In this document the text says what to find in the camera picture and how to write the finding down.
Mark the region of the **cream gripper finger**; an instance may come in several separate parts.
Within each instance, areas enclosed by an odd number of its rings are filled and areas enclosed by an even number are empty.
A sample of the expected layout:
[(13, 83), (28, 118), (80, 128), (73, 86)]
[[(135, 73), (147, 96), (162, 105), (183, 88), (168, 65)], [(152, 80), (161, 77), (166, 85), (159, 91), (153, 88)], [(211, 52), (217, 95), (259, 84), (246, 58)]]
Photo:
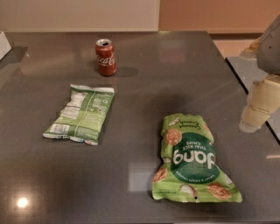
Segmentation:
[(240, 130), (245, 133), (259, 130), (279, 108), (280, 76), (268, 74), (263, 80), (255, 80), (241, 113)]

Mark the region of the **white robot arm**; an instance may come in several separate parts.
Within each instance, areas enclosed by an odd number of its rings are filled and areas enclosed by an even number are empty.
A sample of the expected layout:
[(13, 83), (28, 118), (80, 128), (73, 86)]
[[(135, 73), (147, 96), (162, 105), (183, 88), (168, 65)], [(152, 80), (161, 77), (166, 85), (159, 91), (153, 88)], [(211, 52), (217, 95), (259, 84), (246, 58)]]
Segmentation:
[(245, 133), (259, 130), (280, 108), (280, 15), (259, 38), (256, 64), (267, 76), (255, 80), (249, 90), (239, 123)]

